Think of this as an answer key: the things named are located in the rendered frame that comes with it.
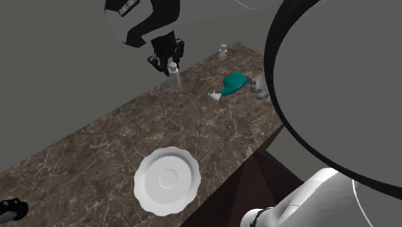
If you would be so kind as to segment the white scalloped plate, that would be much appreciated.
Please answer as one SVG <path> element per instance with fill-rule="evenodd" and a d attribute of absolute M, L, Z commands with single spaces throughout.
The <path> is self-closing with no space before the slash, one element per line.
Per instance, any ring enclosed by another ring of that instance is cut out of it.
<path fill-rule="evenodd" d="M 146 156 L 133 177 L 133 193 L 141 208 L 159 217 L 182 212 L 201 183 L 197 160 L 175 146 Z"/>

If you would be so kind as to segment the clear tall shaker bottle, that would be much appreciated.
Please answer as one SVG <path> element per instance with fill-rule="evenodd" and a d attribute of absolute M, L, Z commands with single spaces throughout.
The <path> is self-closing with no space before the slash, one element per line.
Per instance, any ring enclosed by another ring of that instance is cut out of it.
<path fill-rule="evenodd" d="M 169 85 L 172 89 L 178 90 L 181 88 L 180 72 L 176 63 L 171 62 L 168 65 Z"/>

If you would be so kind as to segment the black rounded device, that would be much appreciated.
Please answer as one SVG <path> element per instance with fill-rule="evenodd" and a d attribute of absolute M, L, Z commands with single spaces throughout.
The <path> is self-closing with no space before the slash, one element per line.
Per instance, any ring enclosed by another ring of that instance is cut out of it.
<path fill-rule="evenodd" d="M 28 210 L 28 203 L 19 198 L 0 201 L 0 224 L 21 220 Z"/>

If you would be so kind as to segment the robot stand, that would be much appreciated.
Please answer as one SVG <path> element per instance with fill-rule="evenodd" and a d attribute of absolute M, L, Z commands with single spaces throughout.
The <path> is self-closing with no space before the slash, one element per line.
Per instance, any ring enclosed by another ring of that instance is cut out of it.
<path fill-rule="evenodd" d="M 302 184 L 270 153 L 254 152 L 180 227 L 240 227 L 246 212 L 275 206 Z"/>

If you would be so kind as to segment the teal spray bottle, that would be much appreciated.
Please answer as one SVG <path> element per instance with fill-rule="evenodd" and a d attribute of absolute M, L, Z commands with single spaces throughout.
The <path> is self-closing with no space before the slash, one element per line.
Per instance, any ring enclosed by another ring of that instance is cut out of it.
<path fill-rule="evenodd" d="M 219 92 L 214 91 L 213 93 L 208 94 L 208 96 L 214 101 L 219 101 L 221 97 L 225 97 L 239 91 L 246 84 L 247 77 L 245 75 L 241 74 L 240 72 L 233 72 L 223 80 L 223 89 L 221 89 Z"/>

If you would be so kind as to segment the grey lumpy figure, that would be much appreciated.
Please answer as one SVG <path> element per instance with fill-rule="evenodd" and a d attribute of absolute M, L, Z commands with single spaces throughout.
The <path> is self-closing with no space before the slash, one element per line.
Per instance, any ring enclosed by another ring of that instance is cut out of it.
<path fill-rule="evenodd" d="M 258 100 L 262 100 L 264 104 L 271 104 L 271 96 L 265 80 L 265 74 L 262 72 L 254 77 L 248 76 L 247 82 L 250 84 L 250 91 L 256 94 Z"/>

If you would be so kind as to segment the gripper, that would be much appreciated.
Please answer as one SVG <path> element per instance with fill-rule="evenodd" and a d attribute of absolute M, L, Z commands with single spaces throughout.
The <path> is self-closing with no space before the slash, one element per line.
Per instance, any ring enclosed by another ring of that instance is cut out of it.
<path fill-rule="evenodd" d="M 184 41 L 176 39 L 172 30 L 166 35 L 152 39 L 151 44 L 156 55 L 148 57 L 148 62 L 159 72 L 169 76 L 167 59 L 172 57 L 173 62 L 179 65 L 180 58 L 184 54 Z"/>

